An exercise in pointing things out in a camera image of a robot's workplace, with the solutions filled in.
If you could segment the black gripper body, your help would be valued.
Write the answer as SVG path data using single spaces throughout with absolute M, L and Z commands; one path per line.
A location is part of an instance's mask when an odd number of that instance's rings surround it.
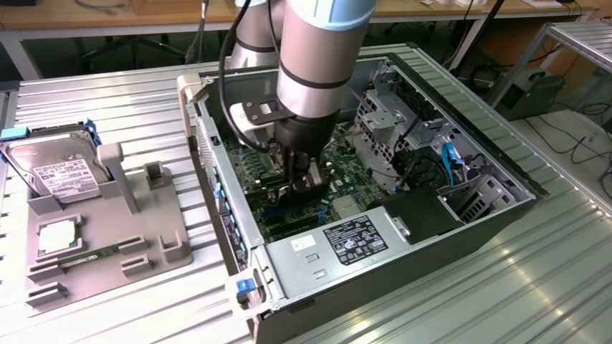
M 281 147 L 283 168 L 293 191 L 309 188 L 303 178 L 309 172 L 311 160 L 320 158 L 328 144 L 340 113 L 321 118 L 293 116 L 275 124 L 275 138 Z

